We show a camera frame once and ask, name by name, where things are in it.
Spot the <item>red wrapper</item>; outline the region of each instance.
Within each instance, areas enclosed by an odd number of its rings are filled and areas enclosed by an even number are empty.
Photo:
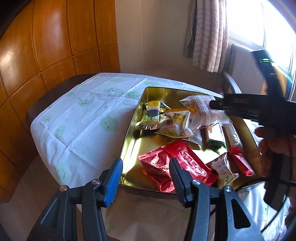
[[[218,176],[199,159],[183,140],[167,144],[163,146],[163,149],[170,156],[175,157],[180,166],[188,171],[193,179],[198,179],[207,186],[211,186],[217,180]]]
[[[175,189],[169,171],[168,155],[161,147],[138,156],[148,177],[156,184],[161,192],[171,192]]]
[[[230,149],[230,151],[228,151],[233,160],[235,161],[237,167],[239,168],[239,170],[245,174],[247,177],[252,176],[255,174],[254,170],[252,169],[252,167],[250,166],[250,164],[246,161],[246,159],[244,158],[245,153],[242,152],[241,150],[239,150],[236,147],[232,147]]]

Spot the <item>wooden cabinet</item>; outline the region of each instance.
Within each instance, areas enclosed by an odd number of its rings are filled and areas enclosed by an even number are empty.
[[[38,154],[25,114],[71,76],[120,72],[115,0],[32,0],[0,39],[0,202]]]

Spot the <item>screw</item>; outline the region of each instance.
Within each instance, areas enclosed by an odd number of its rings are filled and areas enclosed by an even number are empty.
[[[224,190],[225,190],[226,192],[231,192],[231,191],[232,191],[232,188],[231,188],[231,186],[225,186],[225,187],[224,187]]]
[[[98,185],[98,184],[100,184],[101,183],[101,181],[99,180],[99,179],[93,179],[92,181],[91,181],[91,183],[92,183],[92,185]]]
[[[67,191],[67,189],[68,189],[68,186],[66,186],[66,185],[63,185],[63,186],[60,186],[60,187],[59,187],[59,190],[60,190],[61,192]]]
[[[193,185],[200,185],[200,181],[197,179],[192,180]]]

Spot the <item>yellow snack package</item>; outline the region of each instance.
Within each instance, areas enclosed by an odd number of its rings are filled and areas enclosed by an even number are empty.
[[[170,108],[159,100],[153,100],[145,103],[146,110],[142,120],[135,124],[135,130],[156,130],[165,125],[169,117],[165,116]]]
[[[170,118],[169,124],[160,128],[156,133],[173,138],[186,138],[192,136],[189,119],[191,112],[188,110],[168,112],[166,116]]]

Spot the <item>chair armrest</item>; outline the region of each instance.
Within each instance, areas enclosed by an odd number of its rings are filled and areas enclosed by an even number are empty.
[[[237,86],[236,82],[231,77],[231,75],[226,71],[223,71],[222,74],[224,75],[225,80],[226,80],[225,83],[223,83],[223,91],[224,91],[224,93],[227,93],[228,89],[230,88],[231,93],[233,93],[233,94],[241,94],[242,92],[241,92],[240,88]]]

